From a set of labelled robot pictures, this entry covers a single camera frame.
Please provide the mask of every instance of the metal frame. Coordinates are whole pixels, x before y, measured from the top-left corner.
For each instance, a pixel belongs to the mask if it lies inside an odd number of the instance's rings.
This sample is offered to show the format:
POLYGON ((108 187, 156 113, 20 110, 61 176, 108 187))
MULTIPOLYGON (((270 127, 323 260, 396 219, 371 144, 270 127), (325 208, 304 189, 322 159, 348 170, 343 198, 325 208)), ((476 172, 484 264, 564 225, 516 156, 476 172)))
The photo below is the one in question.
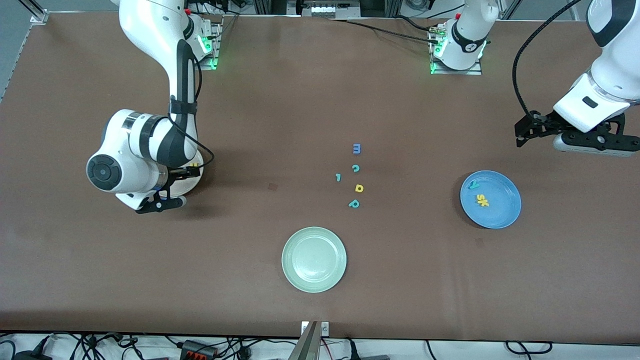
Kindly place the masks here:
POLYGON ((304 332, 300 336, 300 340, 293 348, 289 360, 317 360, 320 353, 320 339, 323 332, 329 332, 329 324, 327 322, 309 322, 308 325, 303 323, 304 332))
POLYGON ((518 6, 520 6, 521 3, 522 3, 522 0, 513 0, 511 4, 504 11, 500 13, 502 15, 501 19, 509 20, 513 16, 513 13, 515 13, 516 10, 518 10, 518 6))
POLYGON ((31 23, 42 25, 49 19, 49 11, 35 0, 18 0, 31 13, 31 23))

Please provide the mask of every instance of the black cable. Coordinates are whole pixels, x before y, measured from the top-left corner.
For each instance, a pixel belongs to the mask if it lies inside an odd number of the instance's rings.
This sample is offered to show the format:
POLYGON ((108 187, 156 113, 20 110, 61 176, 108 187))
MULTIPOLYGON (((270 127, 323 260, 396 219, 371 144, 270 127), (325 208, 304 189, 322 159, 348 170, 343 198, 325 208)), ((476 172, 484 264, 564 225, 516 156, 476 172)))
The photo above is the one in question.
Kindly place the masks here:
POLYGON ((429 355, 431 355, 431 358, 433 360, 438 360, 438 359, 436 359, 436 356, 433 355, 433 350, 431 349, 431 344, 429 344, 429 340, 425 340, 425 341, 427 343, 427 349, 429 350, 429 355))
POLYGON ((550 341, 544 341, 544 342, 541 342, 541 343, 542 344, 547 344, 547 345, 549 345, 549 347, 546 348, 545 350, 542 350, 542 351, 529 351, 529 349, 526 346, 524 346, 524 344, 522 342, 520 342, 520 341, 507 340, 507 341, 504 342, 505 346, 507 346, 507 350, 509 350, 511 353, 516 354, 516 355, 526 355, 528 360, 531 360, 531 356, 532 355, 544 355, 544 354, 549 353, 554 348, 554 344, 551 343, 550 341), (509 346, 509 343, 518 344, 522 348, 522 350, 524 350, 524 351, 513 350, 509 346))
POLYGON ((38 345, 36 345, 36 347, 31 351, 31 354, 35 356, 42 355, 42 352, 44 352, 44 346, 47 344, 47 340, 49 340, 50 337, 51 335, 47 335, 44 339, 40 340, 38 345))
POLYGON ((178 346, 178 343, 176 341, 171 340, 170 337, 168 337, 167 335, 164 335, 164 338, 169 340, 170 343, 174 344, 175 346, 178 346))
POLYGON ((138 350, 138 348, 136 347, 136 343, 135 342, 131 343, 131 348, 133 349, 133 352, 136 353, 136 355, 138 356, 138 358, 140 360, 145 360, 145 358, 142 356, 142 352, 140 350, 138 350))
POLYGON ((11 354, 11 360, 13 360, 13 358, 15 357, 15 343, 13 341, 11 341, 11 340, 3 340, 3 341, 0 341, 0 345, 2 345, 2 344, 11 345, 11 347, 13 348, 13 352, 11 354))
POLYGON ((360 360, 356 343, 351 338, 347 338, 347 340, 349 340, 349 344, 351 345, 351 360, 360 360))
POLYGON ((82 341, 82 350, 84 351, 84 354, 82 356, 83 360, 91 360, 90 353, 93 354, 93 360, 104 360, 104 356, 102 356, 102 354, 96 349, 98 346, 98 342, 98 339, 94 335, 91 335, 89 338, 85 338, 82 341))
POLYGON ((233 341, 234 341, 233 338, 227 338, 227 348, 225 349, 225 351, 220 352, 218 354, 218 357, 225 356, 227 354, 227 352, 229 352, 229 350, 231 350, 233 352, 234 346, 238 345, 240 343, 240 341, 242 341, 242 340, 240 340, 238 338, 238 340, 236 340, 236 343, 234 343, 233 341))
POLYGON ((418 24, 416 24, 415 22, 413 22, 413 20, 409 19, 408 17, 404 16, 404 15, 396 15, 394 16, 395 19, 403 19, 406 22, 408 22, 411 26, 413 26, 416 29, 419 30, 423 30, 423 31, 429 31, 429 28, 425 28, 424 26, 420 26, 418 24))
POLYGON ((242 339, 240 339, 240 349, 238 349, 238 351, 236 352, 236 356, 238 358, 238 360, 240 360, 240 351, 242 351, 243 346, 242 346, 242 339))
POLYGON ((227 359, 230 359, 230 358, 232 358, 232 357, 236 356, 236 354, 237 354, 238 352, 240 352, 242 349, 250 348, 250 347, 254 346, 255 344, 259 343, 260 341, 262 341, 262 339, 256 340, 256 341, 254 341, 253 343, 250 343, 249 345, 245 345, 245 346, 241 347, 238 351, 234 352, 234 353, 233 353, 233 354, 231 354, 231 355, 228 355, 227 357, 223 357, 223 358, 222 358, 222 359, 220 359, 220 360, 227 360, 227 359))
POLYGON ((220 31, 220 36, 222 36, 222 34, 225 33, 225 31, 229 28, 231 28, 233 26, 233 24, 236 23, 236 19, 239 17, 240 15, 234 15, 231 20, 229 21, 229 25, 225 26, 222 31, 220 31))
POLYGON ((445 10, 445 11, 443 11, 443 12, 439 12, 439 13, 437 13, 437 14, 435 14, 435 15, 427 16, 427 17, 425 17, 425 19, 431 19, 431 18, 436 17, 436 16, 438 16, 438 15, 442 15, 442 14, 444 14, 444 13, 452 12, 453 10, 457 10, 457 9, 461 8, 462 6, 464 6, 464 4, 462 4, 462 5, 460 5, 460 6, 456 6, 456 7, 455 7, 455 8, 453 8, 453 9, 449 9, 449 10, 445 10))
POLYGON ((240 15, 240 13, 239 13, 239 12, 235 12, 235 11, 232 11, 232 10, 229 10, 229 9, 225 10, 225 9, 223 9, 223 8, 219 8, 219 7, 217 7, 215 4, 213 4, 213 2, 212 2, 212 1, 208 1, 207 3, 209 3, 209 5, 213 6, 214 8, 216 8, 216 9, 220 10, 221 12, 225 12, 225 13, 234 13, 234 14, 236 14, 236 15, 240 15))
POLYGON ((540 25, 536 29, 536 31, 534 31, 531 34, 531 36, 529 36, 529 38, 524 42, 524 44, 522 44, 522 46, 516 53, 516 57, 513 59, 513 68, 511 68, 511 79, 513 80, 513 90, 516 92, 516 97, 518 98, 518 102, 520 103, 520 106, 524 110, 524 113, 526 114, 526 116, 530 117, 532 120, 535 120, 535 119, 533 119, 533 116, 529 113, 529 109, 527 109, 527 105, 525 105, 524 100, 522 99, 522 95, 520 95, 520 89, 518 89, 518 76, 517 76, 518 71, 517 70, 518 70, 518 62, 520 61, 520 55, 522 55, 522 52, 524 51, 524 49, 527 48, 527 46, 529 46, 531 41, 536 36, 538 36, 538 34, 540 34, 540 31, 546 28, 547 25, 551 24, 551 22, 555 20, 558 16, 562 15, 562 13, 569 10, 573 5, 581 1, 582 0, 572 0, 570 3, 568 3, 567 5, 563 6, 560 10, 558 10, 555 14, 551 15, 551 17, 548 18, 547 21, 543 22, 542 25, 540 25))
POLYGON ((78 342, 76 343, 76 347, 71 352, 71 356, 69 357, 69 360, 76 360, 76 351, 78 350, 78 347, 80 347, 81 342, 82 342, 82 337, 78 339, 78 342))
MULTIPOLYGON (((251 340, 258 340, 257 338, 250 338, 250 339, 245 339, 246 341, 251 341, 251 340)), ((274 343, 274 344, 279 344, 279 343, 287 343, 287 344, 291 344, 291 345, 297 345, 297 343, 293 342, 293 341, 288 341, 288 340, 269 340, 269 339, 261 339, 262 341, 267 341, 268 343, 274 343)))
MULTIPOLYGON (((167 118, 167 120, 169 120, 169 122, 171 122, 171 123, 173 124, 173 126, 175 127, 175 129, 176 129, 180 134, 182 134, 183 136, 185 136, 186 138, 188 138, 188 139, 189 139, 189 140, 191 140, 192 142, 195 142, 197 146, 201 147, 204 151, 206 151, 206 152, 208 152, 208 153, 209 153, 209 156, 210 156, 211 158, 210 158, 209 160, 205 161, 203 164, 201 164, 201 165, 197 166, 197 167, 196 167, 196 169, 198 169, 198 168, 203 168, 203 167, 207 166, 208 164, 210 164, 210 163, 213 161, 213 159, 215 158, 215 155, 213 154, 213 152, 212 152, 211 150, 209 150, 209 148, 208 148, 208 147, 206 147, 206 146, 202 145, 202 143, 201 143, 201 142, 199 142, 198 140, 194 139, 194 138, 193 138, 193 136, 191 136, 191 135, 187 134, 187 132, 186 132, 185 130, 182 130, 182 129, 178 126, 178 124, 176 124, 176 123, 175 123, 175 121, 173 121, 173 119, 171 119, 171 114, 167 113, 167 114, 166 114, 166 118, 167 118)), ((196 115, 195 115, 195 114, 193 114, 193 120, 195 121, 195 119, 196 119, 196 115)))
POLYGON ((70 332, 67 332, 67 331, 54 331, 50 335, 69 335, 69 336, 71 336, 72 338, 74 338, 76 340, 80 340, 80 338, 78 338, 76 335, 74 335, 74 334, 72 334, 70 332))
POLYGON ((198 101, 198 96, 200 96, 200 90, 202 89, 202 68, 200 67, 200 62, 197 59, 193 59, 198 67, 198 90, 196 90, 196 94, 194 96, 194 101, 198 101))
POLYGON ((375 31, 382 31, 383 33, 395 35, 397 37, 410 38, 410 39, 413 39, 413 40, 429 42, 431 44, 437 44, 438 43, 437 40, 432 40, 432 39, 427 39, 427 38, 419 38, 419 37, 413 37, 413 36, 407 35, 407 34, 395 33, 393 31, 390 31, 390 30, 387 30, 387 29, 381 29, 381 28, 376 28, 375 26, 362 24, 361 22, 351 22, 351 21, 348 21, 348 20, 336 20, 336 21, 346 22, 347 24, 354 24, 354 25, 358 25, 358 26, 363 26, 363 27, 365 27, 367 29, 372 29, 372 30, 375 30, 375 31))
POLYGON ((129 350, 133 350, 133 348, 132 347, 128 347, 128 348, 124 349, 124 351, 122 351, 122 357, 120 358, 120 360, 124 360, 124 357, 127 354, 127 351, 129 351, 129 350))

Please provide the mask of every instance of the blue plate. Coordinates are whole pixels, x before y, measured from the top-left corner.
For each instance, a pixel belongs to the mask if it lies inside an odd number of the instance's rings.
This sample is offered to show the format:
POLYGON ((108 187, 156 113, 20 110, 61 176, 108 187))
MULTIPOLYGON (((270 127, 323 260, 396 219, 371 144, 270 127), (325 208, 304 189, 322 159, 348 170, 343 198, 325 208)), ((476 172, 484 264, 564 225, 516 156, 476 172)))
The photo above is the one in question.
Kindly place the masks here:
POLYGON ((474 172, 462 183, 460 202, 469 218, 488 229, 502 229, 516 221, 522 208, 518 188, 499 172, 474 172))

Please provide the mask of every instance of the plate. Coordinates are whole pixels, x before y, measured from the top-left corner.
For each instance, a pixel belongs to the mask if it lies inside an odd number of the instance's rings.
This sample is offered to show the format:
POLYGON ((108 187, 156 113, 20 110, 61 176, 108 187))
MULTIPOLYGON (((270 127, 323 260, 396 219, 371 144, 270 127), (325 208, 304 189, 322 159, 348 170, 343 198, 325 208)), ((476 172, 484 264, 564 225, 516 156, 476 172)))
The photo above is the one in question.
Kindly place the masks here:
POLYGON ((293 234, 282 251, 287 280, 307 293, 334 287, 347 268, 347 252, 340 238, 324 227, 306 227, 293 234))
POLYGON ((462 183, 460 202, 471 220, 488 229, 502 229, 520 216, 520 192, 499 172, 474 172, 462 183))

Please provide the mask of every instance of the power adapter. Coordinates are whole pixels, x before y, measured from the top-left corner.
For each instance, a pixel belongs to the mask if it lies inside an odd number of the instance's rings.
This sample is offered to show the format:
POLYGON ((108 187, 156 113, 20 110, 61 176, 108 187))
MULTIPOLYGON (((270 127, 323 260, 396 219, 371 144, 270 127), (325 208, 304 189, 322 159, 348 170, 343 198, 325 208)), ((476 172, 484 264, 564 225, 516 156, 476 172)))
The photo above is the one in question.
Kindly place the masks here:
POLYGON ((218 355, 217 348, 191 340, 183 342, 180 348, 182 349, 182 353, 180 354, 181 359, 213 360, 218 355))
POLYGON ((34 354, 33 351, 21 351, 15 355, 13 360, 53 360, 51 357, 43 354, 34 354))

